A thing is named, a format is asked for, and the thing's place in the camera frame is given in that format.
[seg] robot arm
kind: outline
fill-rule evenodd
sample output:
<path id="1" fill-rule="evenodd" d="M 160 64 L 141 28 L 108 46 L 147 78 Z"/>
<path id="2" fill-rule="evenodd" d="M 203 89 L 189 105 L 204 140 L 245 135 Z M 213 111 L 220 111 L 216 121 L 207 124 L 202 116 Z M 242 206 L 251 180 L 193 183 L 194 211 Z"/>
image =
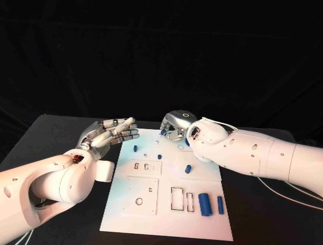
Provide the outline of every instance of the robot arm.
<path id="1" fill-rule="evenodd" d="M 206 118 L 187 126 L 186 140 L 202 161 L 240 174 L 284 180 L 323 197 L 323 149 L 252 131 L 229 132 Z"/>
<path id="2" fill-rule="evenodd" d="M 75 149 L 0 173 L 0 244 L 73 207 L 95 180 L 111 181 L 114 163 L 99 159 L 109 145 L 138 138 L 132 122 L 132 118 L 95 122 Z M 34 199 L 46 199 L 46 205 L 36 207 Z"/>

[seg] blue cylinder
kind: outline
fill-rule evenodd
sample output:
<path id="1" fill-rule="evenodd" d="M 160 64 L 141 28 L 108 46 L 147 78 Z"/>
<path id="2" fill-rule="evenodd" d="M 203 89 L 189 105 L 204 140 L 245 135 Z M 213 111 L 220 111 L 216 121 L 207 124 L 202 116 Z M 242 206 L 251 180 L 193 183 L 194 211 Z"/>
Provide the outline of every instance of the blue cylinder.
<path id="1" fill-rule="evenodd" d="M 217 212 L 219 214 L 223 214 L 222 197 L 216 197 L 216 200 L 217 200 Z"/>
<path id="2" fill-rule="evenodd" d="M 199 194 L 199 202 L 200 202 L 200 215 L 210 216 L 212 209 L 210 209 L 209 197 L 206 193 Z"/>
<path id="3" fill-rule="evenodd" d="M 190 165 L 186 166 L 184 172 L 189 174 L 189 172 L 190 172 Z"/>

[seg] black backdrop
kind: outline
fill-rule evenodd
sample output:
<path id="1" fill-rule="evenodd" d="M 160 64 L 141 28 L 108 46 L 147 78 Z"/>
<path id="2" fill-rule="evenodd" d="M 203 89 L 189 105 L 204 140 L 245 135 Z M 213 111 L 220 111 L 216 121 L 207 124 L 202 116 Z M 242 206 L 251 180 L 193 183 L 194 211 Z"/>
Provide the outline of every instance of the black backdrop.
<path id="1" fill-rule="evenodd" d="M 176 109 L 323 146 L 323 11 L 0 0 L 0 161 L 42 114 Z"/>

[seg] white board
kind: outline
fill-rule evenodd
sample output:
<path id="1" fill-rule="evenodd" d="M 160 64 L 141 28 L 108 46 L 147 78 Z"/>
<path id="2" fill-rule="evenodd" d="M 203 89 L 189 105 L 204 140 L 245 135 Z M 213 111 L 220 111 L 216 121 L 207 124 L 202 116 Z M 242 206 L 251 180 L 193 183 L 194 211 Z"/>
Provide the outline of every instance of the white board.
<path id="1" fill-rule="evenodd" d="M 138 131 L 140 138 L 122 143 L 101 231 L 232 241 L 216 163 L 200 162 L 193 157 L 184 141 L 174 142 L 158 137 L 160 130 L 138 129 Z M 135 162 L 138 162 L 138 169 L 134 169 Z M 140 169 L 144 163 L 148 163 L 148 166 L 154 165 L 154 171 Z M 183 173 L 189 163 L 193 167 L 192 175 L 187 176 Z M 125 182 L 131 177 L 138 177 L 134 183 L 137 187 L 132 192 L 128 192 L 130 187 Z M 171 210 L 171 187 L 181 188 L 183 211 Z M 157 193 L 154 189 L 154 193 L 148 193 L 148 188 L 157 188 Z M 155 213 L 150 208 L 151 200 L 154 200 L 154 197 L 148 196 L 151 193 L 155 194 Z M 190 206 L 187 193 L 192 193 L 193 212 L 187 211 L 187 204 Z M 200 215 L 200 193 L 209 194 L 213 215 L 207 217 Z M 145 209 L 141 208 L 143 204 L 135 204 L 138 195 L 144 195 L 143 199 L 148 200 L 147 203 L 143 201 Z M 217 214 L 217 196 L 222 196 L 223 199 L 223 215 Z"/>

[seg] table surface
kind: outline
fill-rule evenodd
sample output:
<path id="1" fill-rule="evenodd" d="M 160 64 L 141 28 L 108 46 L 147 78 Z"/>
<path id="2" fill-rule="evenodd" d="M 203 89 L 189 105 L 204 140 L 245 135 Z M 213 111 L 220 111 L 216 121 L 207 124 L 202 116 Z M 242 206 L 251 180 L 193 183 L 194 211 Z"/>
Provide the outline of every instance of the table surface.
<path id="1" fill-rule="evenodd" d="M 42 115 L 3 163 L 0 172 L 60 155 L 76 145 L 81 132 L 96 118 Z M 138 128 L 158 129 L 158 122 L 137 121 Z M 249 129 L 294 142 L 288 131 Z M 104 160 L 117 163 L 119 145 L 111 147 Z M 111 183 L 95 182 L 88 198 L 39 226 L 33 244 L 323 244 L 323 211 L 305 207 L 278 195 L 251 176 L 220 168 L 233 242 L 101 232 L 99 225 Z M 284 182 L 264 179 L 281 194 L 323 207 L 323 203 L 295 191 Z"/>

